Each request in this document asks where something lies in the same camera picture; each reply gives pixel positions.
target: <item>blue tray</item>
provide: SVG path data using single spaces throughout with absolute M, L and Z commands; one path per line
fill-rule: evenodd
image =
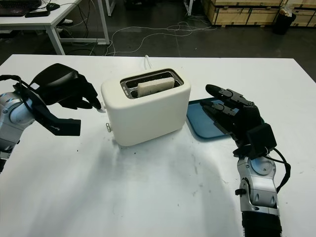
M 203 101 L 211 101 L 215 104 L 223 103 L 216 98 L 203 99 Z M 220 138 L 228 136 L 222 133 L 215 125 L 214 121 L 203 111 L 199 104 L 201 100 L 190 101 L 188 105 L 187 118 L 195 134 L 202 139 Z

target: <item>black trash bin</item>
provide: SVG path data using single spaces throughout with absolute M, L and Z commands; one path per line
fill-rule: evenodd
M 296 19 L 296 15 L 292 13 L 292 16 L 285 16 L 279 14 L 276 19 L 276 23 L 273 26 L 273 33 L 278 35 L 284 35 L 292 22 Z

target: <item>white table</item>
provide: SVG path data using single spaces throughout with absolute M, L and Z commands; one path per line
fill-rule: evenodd
M 185 75 L 190 100 L 208 97 L 204 87 L 212 83 L 256 103 L 292 165 L 278 195 L 283 236 L 314 236 L 316 84 L 303 69 L 293 59 L 150 60 L 153 67 Z M 85 75 L 100 99 L 104 80 L 145 71 L 140 57 L 12 55 L 0 75 L 30 82 L 57 62 Z M 12 91 L 12 84 L 1 82 L 0 93 Z M 197 140 L 185 124 L 120 147 L 106 130 L 107 114 L 59 105 L 50 110 L 59 118 L 81 119 L 81 136 L 56 137 L 37 122 L 25 130 L 0 175 L 1 237 L 241 236 L 232 139 Z M 283 175 L 277 164 L 276 184 Z
M 97 42 L 99 44 L 109 44 L 110 41 L 107 25 L 105 22 L 102 0 L 98 0 L 98 6 L 101 16 L 102 30 L 104 33 L 103 39 L 61 39 L 59 37 L 55 27 L 63 18 L 65 18 L 65 16 L 67 16 L 70 11 L 77 7 L 77 4 L 79 4 L 81 1 L 82 0 L 53 0 L 52 2 L 60 4 L 61 6 L 60 8 L 51 11 L 50 15 L 46 17 L 0 17 L 0 30 L 46 30 L 56 53 L 62 55 L 65 55 L 61 45 L 62 42 Z

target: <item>table leg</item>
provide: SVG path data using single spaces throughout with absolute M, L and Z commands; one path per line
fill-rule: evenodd
M 54 27 L 47 26 L 46 32 L 57 54 L 65 55 L 64 49 L 59 41 L 58 33 Z
M 191 16 L 191 12 L 192 12 L 192 5 L 193 5 L 193 0 L 190 0 L 190 3 L 189 3 L 188 16 Z
M 98 0 L 98 5 L 99 5 L 99 11 L 100 11 L 100 17 L 101 17 L 101 22 L 102 22 L 104 38 L 106 40 L 106 43 L 109 44 L 110 41 L 109 41 L 109 35 L 108 35 L 108 28 L 107 28 L 107 24 L 105 22 L 105 15 L 104 15 L 104 10 L 103 10 L 102 0 Z

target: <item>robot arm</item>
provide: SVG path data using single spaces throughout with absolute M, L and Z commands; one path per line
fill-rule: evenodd
M 59 103 L 71 109 L 101 108 L 92 84 L 65 65 L 51 65 L 39 73 L 30 85 L 19 76 L 0 76 L 0 81 L 7 79 L 18 83 L 13 86 L 14 92 L 0 95 L 0 173 L 24 129 L 35 120 L 57 136 L 80 135 L 80 120 L 57 118 L 47 105 Z
M 222 132 L 232 136 L 238 147 L 233 152 L 238 157 L 240 175 L 235 194 L 240 196 L 245 236 L 281 236 L 277 193 L 289 178 L 290 165 L 283 156 L 279 161 L 268 155 L 272 150 L 280 154 L 270 125 L 261 119 L 258 107 L 242 95 L 214 85 L 207 85 L 206 91 L 223 104 L 202 101 L 203 110 Z M 278 188 L 274 184 L 274 161 L 284 163 L 286 168 Z

